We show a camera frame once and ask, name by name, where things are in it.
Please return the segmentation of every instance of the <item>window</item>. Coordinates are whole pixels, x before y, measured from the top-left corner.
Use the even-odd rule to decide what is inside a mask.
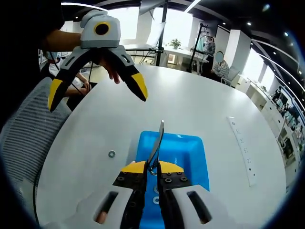
[[[243,76],[257,81],[264,65],[263,59],[254,49],[250,50],[247,62],[244,66]]]
[[[153,11],[153,18],[156,23],[162,22],[163,8],[155,8]],[[181,42],[181,46],[189,46],[189,40],[191,35],[193,23],[193,15],[184,13],[178,10],[167,10],[166,25],[164,28],[164,44],[168,44],[173,39],[178,39]]]
[[[134,40],[137,36],[139,8],[127,7],[108,11],[108,15],[120,21],[121,40]]]
[[[262,85],[265,86],[267,91],[270,90],[273,80],[275,80],[275,74],[268,66],[262,79]]]

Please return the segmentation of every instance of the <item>ceiling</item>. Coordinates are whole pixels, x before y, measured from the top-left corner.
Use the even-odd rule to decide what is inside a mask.
[[[192,1],[193,0],[170,0],[169,8],[185,10]],[[74,0],[73,2],[97,5],[108,10],[120,7],[140,6],[140,0]],[[297,21],[291,23],[293,17],[289,15],[289,9],[294,10],[293,13],[297,15],[300,12],[299,7],[296,4],[293,4],[294,2],[295,0],[285,1],[285,6],[283,6],[284,3],[276,0],[202,0],[190,11],[190,13],[202,20],[217,20],[221,26],[229,30],[231,28],[240,28],[250,32],[253,39],[264,41],[278,47],[298,60],[299,58],[295,51],[297,43],[292,36],[293,32],[288,29],[288,25],[292,25],[290,27],[295,29],[297,24]],[[63,6],[62,10],[65,20],[71,21],[76,20],[76,16],[78,16],[77,20],[81,20],[82,16],[89,9],[84,7]],[[289,36],[286,37],[284,32],[288,32]],[[272,60],[287,69],[304,87],[305,69],[303,70],[304,73],[302,75],[298,74],[299,66],[295,61],[272,47],[265,44],[260,45],[261,47],[253,45],[253,48],[263,55],[266,55],[267,53]],[[289,87],[294,91],[300,101],[302,101],[302,98],[305,98],[305,93],[302,88],[300,88],[299,84],[292,80],[285,71],[278,67],[274,68],[274,65],[269,61],[266,61],[266,63],[272,69],[276,70],[276,75],[282,78],[287,84],[288,82],[290,83]]]

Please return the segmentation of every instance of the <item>table surface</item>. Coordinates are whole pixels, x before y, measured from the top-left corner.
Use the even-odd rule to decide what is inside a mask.
[[[285,197],[285,169],[268,123],[246,94],[174,69],[137,65],[149,92],[144,103],[124,83],[100,82],[58,133],[46,158],[37,194],[41,224],[75,213],[78,202],[111,185],[136,152],[140,133],[199,136],[204,143],[210,192],[239,223],[262,225]],[[236,118],[256,167],[249,187],[237,140],[227,121]],[[115,158],[108,152],[114,150]]]

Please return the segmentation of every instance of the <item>potted plant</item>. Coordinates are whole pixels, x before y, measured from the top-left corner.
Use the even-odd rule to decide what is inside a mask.
[[[178,49],[181,46],[181,42],[178,41],[178,39],[173,39],[170,42],[170,46],[172,46],[174,49]]]

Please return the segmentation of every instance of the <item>office chair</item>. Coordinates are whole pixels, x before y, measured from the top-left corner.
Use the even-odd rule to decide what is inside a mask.
[[[0,151],[7,175],[23,206],[31,214],[35,177],[71,113],[64,102],[54,112],[48,110],[51,83],[48,77],[40,81],[0,133]]]
[[[231,66],[230,69],[229,69],[228,77],[227,78],[222,77],[221,78],[221,83],[235,88],[235,86],[237,85],[238,80],[239,80],[239,75],[238,74],[239,74],[239,70],[237,70],[236,68]]]

